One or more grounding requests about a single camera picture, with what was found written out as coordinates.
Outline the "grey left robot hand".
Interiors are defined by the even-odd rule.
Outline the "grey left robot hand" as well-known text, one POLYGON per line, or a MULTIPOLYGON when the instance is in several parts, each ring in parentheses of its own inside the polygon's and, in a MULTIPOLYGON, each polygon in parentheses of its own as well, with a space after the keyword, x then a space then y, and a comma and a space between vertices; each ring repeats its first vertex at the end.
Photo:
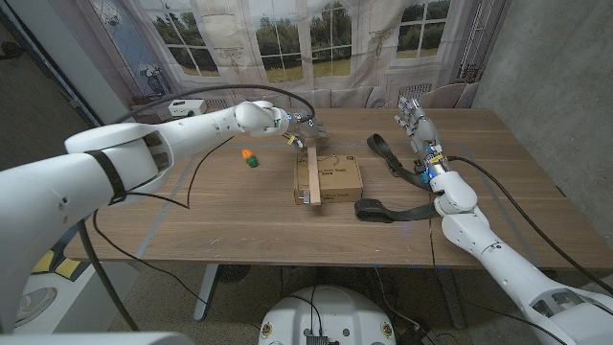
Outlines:
POLYGON ((327 137, 323 122, 307 110, 288 113, 287 119, 289 124, 286 134, 288 135, 288 144, 290 146, 303 150, 307 147, 308 140, 327 137))

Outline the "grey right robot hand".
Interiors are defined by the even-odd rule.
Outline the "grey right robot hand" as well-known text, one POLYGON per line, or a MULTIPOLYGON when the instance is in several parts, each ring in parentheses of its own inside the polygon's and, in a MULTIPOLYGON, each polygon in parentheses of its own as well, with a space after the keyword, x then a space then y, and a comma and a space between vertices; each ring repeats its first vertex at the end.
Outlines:
POLYGON ((448 171, 443 155, 441 140, 432 121, 416 99, 401 97, 398 102, 400 115, 396 122, 403 128, 410 139, 412 150, 420 159, 420 177, 426 183, 441 173, 448 171))

